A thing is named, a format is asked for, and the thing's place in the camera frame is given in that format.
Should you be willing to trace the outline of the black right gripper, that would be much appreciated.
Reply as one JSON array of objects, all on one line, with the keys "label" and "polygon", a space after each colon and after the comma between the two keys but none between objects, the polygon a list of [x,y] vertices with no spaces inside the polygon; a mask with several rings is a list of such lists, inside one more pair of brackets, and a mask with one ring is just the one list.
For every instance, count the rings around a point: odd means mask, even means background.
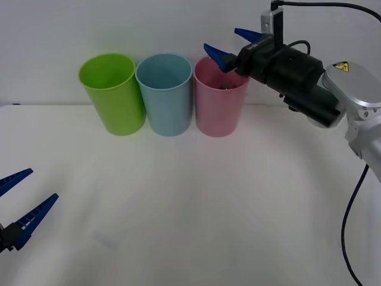
[{"label": "black right gripper", "polygon": [[204,44],[204,51],[218,65],[219,69],[228,73],[236,69],[236,73],[243,77],[251,77],[258,82],[265,82],[265,69],[270,57],[275,53],[274,36],[235,28],[234,33],[248,42],[243,47],[238,57],[232,53],[226,53],[208,44]]}]

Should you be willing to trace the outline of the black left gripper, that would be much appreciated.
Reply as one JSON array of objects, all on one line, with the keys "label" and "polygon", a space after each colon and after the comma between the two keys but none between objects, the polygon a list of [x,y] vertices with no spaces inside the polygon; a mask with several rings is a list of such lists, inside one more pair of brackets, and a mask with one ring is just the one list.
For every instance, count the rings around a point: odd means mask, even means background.
[{"label": "black left gripper", "polygon": [[[0,179],[0,197],[32,173],[33,170],[28,168]],[[0,224],[0,253],[6,249],[9,251],[12,251],[14,248],[16,250],[22,249],[58,198],[58,194],[52,194],[16,222],[11,223],[5,228]]]}]

